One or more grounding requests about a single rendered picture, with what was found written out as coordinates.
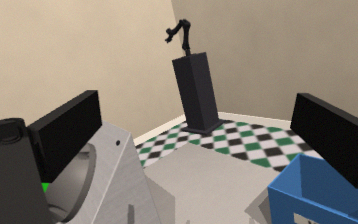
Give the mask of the blue open-top bin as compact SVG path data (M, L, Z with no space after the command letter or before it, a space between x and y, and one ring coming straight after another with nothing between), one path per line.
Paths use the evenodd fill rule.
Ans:
M272 224L358 224L358 189L324 159L298 154L267 188Z

